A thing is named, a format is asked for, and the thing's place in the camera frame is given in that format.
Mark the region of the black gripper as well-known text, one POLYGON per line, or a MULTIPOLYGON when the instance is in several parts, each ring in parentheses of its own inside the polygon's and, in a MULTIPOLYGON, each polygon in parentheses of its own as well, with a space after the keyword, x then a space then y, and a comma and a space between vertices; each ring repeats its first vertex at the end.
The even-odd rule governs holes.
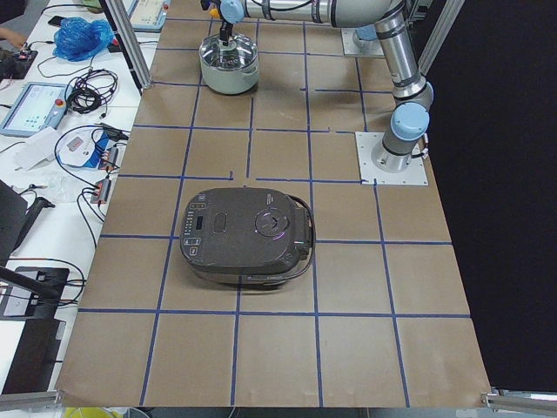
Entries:
POLYGON ((233 24, 223 20, 219 29, 219 39, 222 42, 229 42, 232 36, 233 24))

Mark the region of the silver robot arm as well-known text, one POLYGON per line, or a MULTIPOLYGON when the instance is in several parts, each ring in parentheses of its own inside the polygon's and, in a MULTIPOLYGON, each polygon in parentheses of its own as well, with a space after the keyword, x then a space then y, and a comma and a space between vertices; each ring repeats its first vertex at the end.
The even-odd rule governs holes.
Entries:
POLYGON ((304 21, 334 28, 373 26, 393 82, 395 109, 389 127, 371 152, 382 171, 403 172, 413 149, 430 123, 433 87, 421 73, 405 19, 403 1, 217 1, 221 19, 229 25, 246 18, 304 21))

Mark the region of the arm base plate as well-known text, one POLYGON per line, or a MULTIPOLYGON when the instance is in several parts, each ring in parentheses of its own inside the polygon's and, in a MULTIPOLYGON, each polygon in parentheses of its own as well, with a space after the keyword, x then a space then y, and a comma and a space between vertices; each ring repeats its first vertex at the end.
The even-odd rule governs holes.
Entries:
POLYGON ((384 57, 384 52, 381 48, 374 25, 342 29, 341 36, 345 56, 384 57))
POLYGON ((383 144, 384 132, 355 132, 360 182, 363 185, 427 186, 428 179, 416 145, 406 156, 391 154, 383 144))

